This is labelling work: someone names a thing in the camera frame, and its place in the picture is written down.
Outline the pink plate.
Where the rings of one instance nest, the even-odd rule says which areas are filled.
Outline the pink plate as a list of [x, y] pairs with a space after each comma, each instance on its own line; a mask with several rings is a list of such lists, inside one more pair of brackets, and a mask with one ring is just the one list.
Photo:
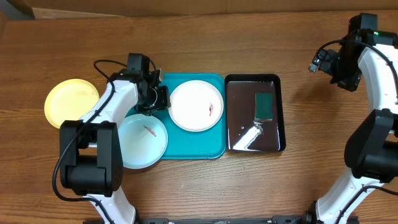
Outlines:
[[190, 132], [212, 128], [224, 111], [221, 92], [211, 83], [190, 80], [180, 84], [170, 96], [169, 115], [179, 127]]

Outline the yellow plate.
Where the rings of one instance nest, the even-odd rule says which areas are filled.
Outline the yellow plate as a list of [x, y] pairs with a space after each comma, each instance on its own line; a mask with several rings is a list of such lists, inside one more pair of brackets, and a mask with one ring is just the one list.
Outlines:
[[44, 113], [47, 121], [60, 128], [65, 120], [76, 121], [98, 102], [97, 89], [88, 81], [69, 79], [59, 83], [47, 95]]

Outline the green sponge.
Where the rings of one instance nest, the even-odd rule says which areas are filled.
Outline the green sponge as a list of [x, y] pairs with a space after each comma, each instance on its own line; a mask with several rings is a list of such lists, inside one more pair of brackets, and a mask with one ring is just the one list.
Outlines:
[[255, 94], [255, 120], [272, 120], [273, 94], [257, 92]]

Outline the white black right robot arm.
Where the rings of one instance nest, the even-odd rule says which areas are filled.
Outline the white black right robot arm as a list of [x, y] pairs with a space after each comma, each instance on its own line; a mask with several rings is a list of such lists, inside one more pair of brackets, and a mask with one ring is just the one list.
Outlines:
[[338, 52], [320, 47], [309, 69], [349, 91], [365, 79], [369, 115], [346, 142], [342, 175], [302, 223], [358, 223], [352, 213], [359, 204], [397, 177], [397, 143], [388, 140], [397, 134], [397, 34], [352, 28], [337, 43]]

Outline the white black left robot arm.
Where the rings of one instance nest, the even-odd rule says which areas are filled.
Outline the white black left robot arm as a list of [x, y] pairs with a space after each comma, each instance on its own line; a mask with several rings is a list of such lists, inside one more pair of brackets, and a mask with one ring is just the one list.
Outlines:
[[[137, 210], [128, 202], [122, 187], [123, 160], [118, 129], [135, 107], [140, 112], [165, 110], [169, 91], [161, 85], [161, 70], [122, 69], [107, 79], [97, 104], [77, 121], [60, 127], [60, 157], [54, 168], [52, 187], [64, 201], [90, 202], [103, 223], [136, 223]], [[60, 181], [76, 197], [63, 196]]]

